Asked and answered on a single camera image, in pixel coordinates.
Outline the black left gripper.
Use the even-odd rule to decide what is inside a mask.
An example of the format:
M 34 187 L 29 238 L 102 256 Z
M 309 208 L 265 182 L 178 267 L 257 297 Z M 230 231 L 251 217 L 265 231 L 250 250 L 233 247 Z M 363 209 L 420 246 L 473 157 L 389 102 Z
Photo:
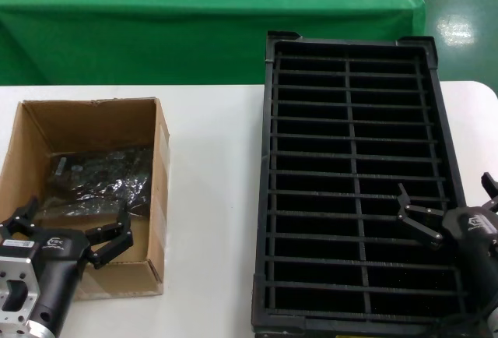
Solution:
M 70 229 L 40 231 L 33 223 L 37 211 L 38 198 L 32 196 L 1 222 L 1 240 L 21 234 L 35 242 L 33 265 L 40 295 L 30 319 L 50 331 L 61 331 L 87 260 L 95 269 L 101 269 L 132 247 L 132 219 L 122 208 L 114 223 L 91 228 L 84 236 Z

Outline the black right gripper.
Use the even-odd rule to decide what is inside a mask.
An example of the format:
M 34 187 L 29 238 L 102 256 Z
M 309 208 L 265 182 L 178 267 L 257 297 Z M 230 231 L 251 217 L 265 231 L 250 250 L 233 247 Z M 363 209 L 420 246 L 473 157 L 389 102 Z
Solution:
M 497 309 L 497 210 L 498 184 L 485 172 L 482 187 L 489 201 L 482 206 L 459 207 L 446 212 L 413 205 L 402 183 L 398 184 L 400 227 L 421 245 L 439 249 L 444 236 L 422 222 L 432 218 L 442 222 L 444 233 L 456 244 L 462 272 L 479 307 L 490 315 Z

